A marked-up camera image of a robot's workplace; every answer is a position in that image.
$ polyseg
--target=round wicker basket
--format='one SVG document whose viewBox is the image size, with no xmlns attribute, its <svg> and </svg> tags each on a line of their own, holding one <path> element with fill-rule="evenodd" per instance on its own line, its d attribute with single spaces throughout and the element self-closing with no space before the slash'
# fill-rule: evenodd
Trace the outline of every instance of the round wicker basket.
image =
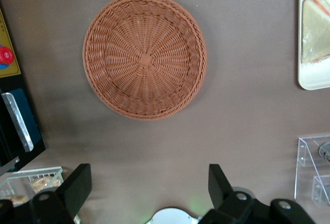
<svg viewBox="0 0 330 224">
<path fill-rule="evenodd" d="M 196 21 L 172 0 L 109 3 L 92 21 L 82 55 L 97 96 L 136 119 L 161 119 L 185 107 L 207 62 Z"/>
</svg>

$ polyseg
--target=white round object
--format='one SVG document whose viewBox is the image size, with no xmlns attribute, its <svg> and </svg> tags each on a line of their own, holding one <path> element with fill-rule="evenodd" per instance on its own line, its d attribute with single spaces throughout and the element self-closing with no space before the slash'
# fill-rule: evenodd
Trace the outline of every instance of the white round object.
<svg viewBox="0 0 330 224">
<path fill-rule="evenodd" d="M 162 209 L 154 214 L 146 224 L 197 224 L 198 220 L 177 208 Z"/>
</svg>

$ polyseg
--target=basket center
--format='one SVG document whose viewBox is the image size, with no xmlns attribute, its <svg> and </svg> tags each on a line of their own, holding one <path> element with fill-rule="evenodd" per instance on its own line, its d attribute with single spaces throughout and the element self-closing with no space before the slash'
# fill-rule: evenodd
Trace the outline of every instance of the basket center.
<svg viewBox="0 0 330 224">
<path fill-rule="evenodd" d="M 152 57 L 148 55 L 147 53 L 143 53 L 141 58 L 140 58 L 140 64 L 143 66 L 148 66 L 152 60 Z"/>
</svg>

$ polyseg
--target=sandwich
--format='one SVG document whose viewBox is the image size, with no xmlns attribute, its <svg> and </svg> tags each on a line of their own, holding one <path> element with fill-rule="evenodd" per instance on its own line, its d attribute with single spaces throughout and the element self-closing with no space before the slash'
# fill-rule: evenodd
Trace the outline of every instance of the sandwich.
<svg viewBox="0 0 330 224">
<path fill-rule="evenodd" d="M 303 2 L 302 62 L 330 58 L 330 0 Z"/>
</svg>

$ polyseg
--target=white dish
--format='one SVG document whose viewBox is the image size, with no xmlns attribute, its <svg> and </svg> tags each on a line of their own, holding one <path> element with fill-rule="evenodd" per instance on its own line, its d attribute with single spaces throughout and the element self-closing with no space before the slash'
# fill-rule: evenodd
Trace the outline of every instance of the white dish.
<svg viewBox="0 0 330 224">
<path fill-rule="evenodd" d="M 302 63 L 302 10 L 303 1 L 299 0 L 298 21 L 298 82 L 306 90 L 324 89 L 330 87 L 330 59 L 317 63 Z"/>
</svg>

